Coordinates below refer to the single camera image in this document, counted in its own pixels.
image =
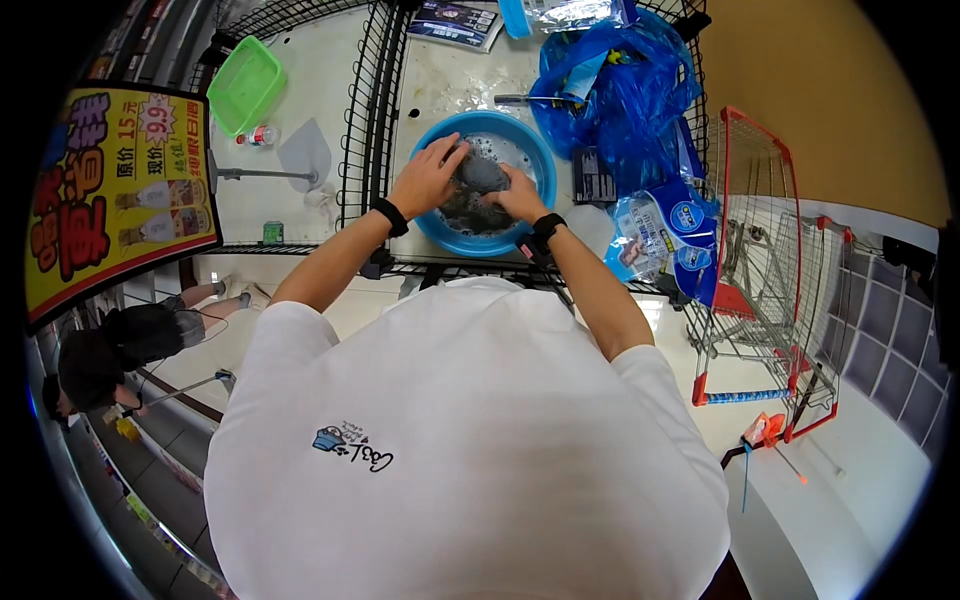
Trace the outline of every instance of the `yellow promotional poster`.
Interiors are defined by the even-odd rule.
[[[51,132],[27,224],[28,329],[111,285],[223,243],[206,98],[78,87]]]

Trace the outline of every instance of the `shoe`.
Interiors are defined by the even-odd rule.
[[[245,287],[240,294],[250,294],[250,308],[256,312],[263,312],[263,309],[270,304],[270,297],[264,294],[255,283]]]
[[[220,279],[220,282],[224,284],[224,293],[218,296],[217,298],[223,300],[224,298],[230,297],[230,286],[233,285],[233,276],[228,275]]]

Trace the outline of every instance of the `white t-shirt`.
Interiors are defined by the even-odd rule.
[[[727,486],[652,346],[608,363],[549,292],[462,279],[338,343],[260,316],[204,496],[242,600],[696,598]]]

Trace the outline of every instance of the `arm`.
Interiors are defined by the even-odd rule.
[[[117,384],[116,391],[113,393],[113,399],[118,404],[123,404],[129,408],[140,408],[139,398],[122,383]]]
[[[396,178],[388,200],[410,221],[440,206],[453,194],[453,171],[469,151],[461,143],[444,161],[460,136],[438,139],[419,151]],[[272,303],[291,300],[324,312],[347,289],[364,261],[387,239],[390,220],[371,210],[307,256],[280,283]]]
[[[534,183],[522,171],[503,163],[500,167],[510,177],[510,189],[488,194],[485,201],[497,202],[512,217],[530,225],[550,213]],[[563,225],[557,226],[547,245],[573,301],[608,361],[634,346],[653,345],[653,330],[634,298],[576,235]]]

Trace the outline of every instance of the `plastic water bottle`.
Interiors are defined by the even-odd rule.
[[[250,146],[273,146],[280,139],[280,130],[276,127],[261,125],[254,127],[248,133],[237,135],[237,144]]]

